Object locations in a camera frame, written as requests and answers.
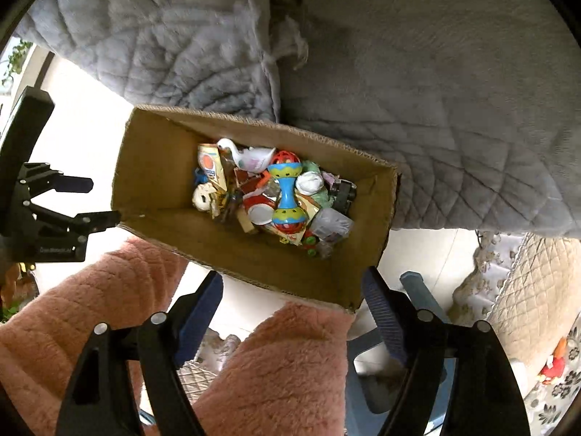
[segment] metal bolt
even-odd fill
[[[164,323],[166,319],[167,319],[167,315],[165,313],[163,313],[162,311],[160,311],[159,313],[155,313],[152,315],[151,322],[153,324],[161,324],[161,323]]]
[[[434,319],[434,314],[429,310],[418,311],[418,320],[421,322],[429,323]]]
[[[107,323],[99,323],[95,328],[93,328],[93,332],[95,334],[103,334],[108,328],[109,326],[107,326]]]
[[[492,326],[490,326],[490,323],[480,321],[476,323],[476,328],[481,332],[489,332]]]

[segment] person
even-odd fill
[[[54,435],[69,377],[94,326],[132,327],[167,310],[187,263],[131,238],[0,326],[0,382],[36,436]],[[260,324],[194,403],[206,434],[342,435],[352,321],[339,310],[288,303]],[[139,363],[129,367],[138,401]]]

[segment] cardboard box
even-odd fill
[[[271,234],[249,236],[192,207],[198,144],[230,138],[277,147],[357,184],[355,225],[330,259],[309,257]],[[393,217],[397,172],[345,144],[290,126],[172,107],[139,106],[117,160],[112,208],[121,226],[194,262],[263,288],[355,310],[363,271],[379,262]]]

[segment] colorful dumbbell rattle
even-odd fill
[[[268,166],[268,172],[278,180],[281,187],[281,200],[272,215],[272,223],[282,233],[298,233],[308,220],[307,214],[294,198],[294,182],[302,171],[303,166],[298,157],[285,150],[276,154]]]

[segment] gray quilted blanket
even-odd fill
[[[17,32],[134,103],[394,161],[395,227],[581,237],[581,51],[548,0],[38,0]]]

